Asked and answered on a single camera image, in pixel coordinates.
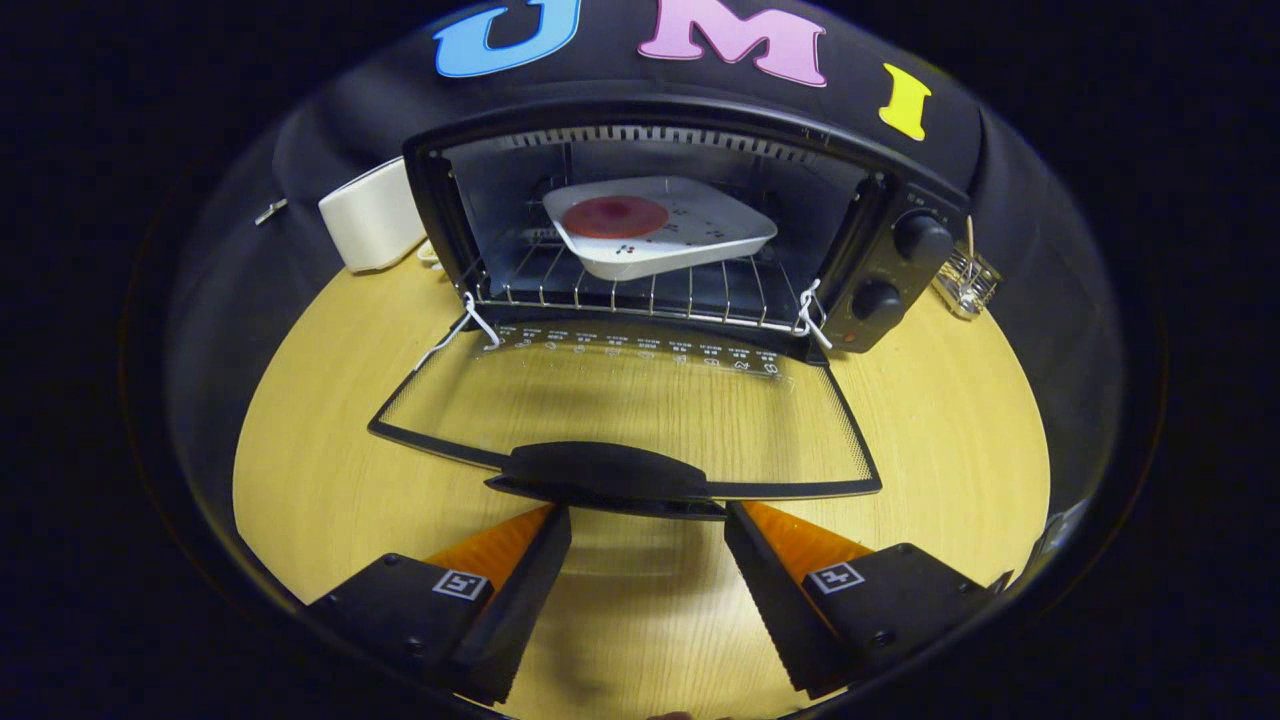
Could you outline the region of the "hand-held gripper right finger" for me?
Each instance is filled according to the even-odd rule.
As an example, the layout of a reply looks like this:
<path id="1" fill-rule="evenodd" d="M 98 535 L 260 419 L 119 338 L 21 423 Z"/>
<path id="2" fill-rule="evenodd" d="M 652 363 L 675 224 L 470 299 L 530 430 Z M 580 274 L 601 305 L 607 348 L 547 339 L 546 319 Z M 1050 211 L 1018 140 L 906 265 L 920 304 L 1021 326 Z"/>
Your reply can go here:
<path id="1" fill-rule="evenodd" d="M 792 687 L 812 700 L 920 656 L 1001 591 L 911 543 L 872 550 L 759 501 L 726 512 L 751 601 Z"/>

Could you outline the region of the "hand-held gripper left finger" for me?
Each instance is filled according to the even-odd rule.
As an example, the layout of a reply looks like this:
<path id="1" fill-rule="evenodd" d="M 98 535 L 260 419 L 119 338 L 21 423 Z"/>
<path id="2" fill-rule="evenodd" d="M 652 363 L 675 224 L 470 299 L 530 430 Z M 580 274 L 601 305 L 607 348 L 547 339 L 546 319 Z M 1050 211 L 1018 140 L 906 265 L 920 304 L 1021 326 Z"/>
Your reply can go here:
<path id="1" fill-rule="evenodd" d="M 401 676 L 504 703 L 570 542 L 568 509 L 545 503 L 425 560 L 385 553 L 308 614 Z"/>

